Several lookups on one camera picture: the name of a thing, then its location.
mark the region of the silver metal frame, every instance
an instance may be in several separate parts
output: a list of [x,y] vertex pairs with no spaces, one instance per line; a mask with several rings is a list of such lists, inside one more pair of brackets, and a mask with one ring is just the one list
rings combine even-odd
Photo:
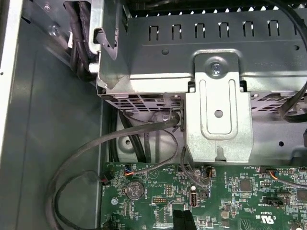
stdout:
[[[303,19],[306,11],[297,10]],[[92,17],[98,12],[104,17],[92,2]],[[104,27],[97,20],[91,24]],[[97,86],[120,99],[121,109],[131,106],[122,99],[131,101],[132,94],[185,93],[185,143],[195,161],[214,162],[222,152],[227,162],[248,162],[249,92],[294,92],[306,81],[306,51],[281,11],[130,18],[128,32],[122,24],[117,30],[116,59],[100,42],[100,61],[93,64],[99,68]],[[214,76],[214,62],[227,70]],[[247,92],[240,81],[246,81]],[[189,82],[195,86],[189,88]],[[216,111],[223,117],[215,117]]]
[[10,0],[6,23],[2,57],[0,58],[0,166],[4,130],[8,105],[10,103],[12,81],[14,78],[16,52],[18,50],[18,32],[23,0]]

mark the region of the green circuit board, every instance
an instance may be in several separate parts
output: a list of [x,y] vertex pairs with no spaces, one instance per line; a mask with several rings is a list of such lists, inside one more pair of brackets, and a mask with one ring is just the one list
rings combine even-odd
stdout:
[[[150,166],[130,165],[132,170]],[[125,164],[107,167],[115,178],[102,188],[101,222],[111,221],[118,230],[172,229],[175,209],[190,210],[199,230],[307,230],[307,189],[275,181],[264,167],[200,166],[210,180],[206,189],[196,190],[177,164],[132,176],[124,175]],[[307,184],[305,168],[274,170],[281,179]],[[131,182],[141,198],[129,198]]]

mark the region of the rectangular cutout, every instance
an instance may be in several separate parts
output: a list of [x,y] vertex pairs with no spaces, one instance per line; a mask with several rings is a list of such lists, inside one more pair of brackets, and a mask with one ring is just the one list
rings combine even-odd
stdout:
[[172,25],[172,40],[182,39],[181,25]]
[[243,22],[243,36],[253,37],[254,36],[254,24],[253,22]]
[[126,33],[127,33],[128,32],[128,17],[126,15],[126,11],[125,11],[124,7],[122,9],[121,23],[123,24],[123,26],[126,30]]
[[141,98],[143,98],[143,99],[157,99],[157,98],[163,98],[163,95],[160,95],[160,94],[142,94]]
[[298,32],[297,32],[297,28],[294,26],[294,34],[297,35]]
[[148,40],[149,41],[159,40],[159,26],[157,25],[149,26]]
[[204,23],[196,23],[195,24],[195,38],[205,38],[205,24]]
[[277,36],[279,36],[278,20],[270,20],[270,21],[268,21],[268,29],[269,29],[269,36],[270,37],[277,37]]
[[218,23],[220,38],[229,37],[229,23]]

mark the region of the hole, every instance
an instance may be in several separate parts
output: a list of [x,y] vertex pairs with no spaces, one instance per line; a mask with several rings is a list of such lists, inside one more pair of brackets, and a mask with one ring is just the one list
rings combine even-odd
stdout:
[[224,156],[224,149],[222,147],[217,148],[217,156],[215,161],[226,161],[226,157]]
[[217,117],[217,118],[221,118],[223,116],[223,112],[222,110],[216,110],[214,112],[214,115]]
[[162,53],[163,55],[168,55],[169,51],[168,51],[168,49],[163,49],[163,50],[161,51],[161,53]]

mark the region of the mounting screw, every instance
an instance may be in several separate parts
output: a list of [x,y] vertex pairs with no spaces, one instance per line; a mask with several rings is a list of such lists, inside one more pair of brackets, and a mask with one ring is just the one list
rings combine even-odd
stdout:
[[211,71],[214,75],[219,75],[222,71],[222,66],[220,63],[213,63],[211,65]]
[[112,198],[111,204],[117,205],[118,204],[118,199],[117,198]]
[[46,5],[44,6],[44,10],[45,10],[46,12],[50,12],[51,6],[50,6],[49,4],[46,4]]
[[167,121],[169,119],[169,115],[168,114],[163,114],[162,119],[164,121]]
[[49,35],[52,37],[58,37],[59,36],[59,27],[56,25],[52,25],[49,27]]

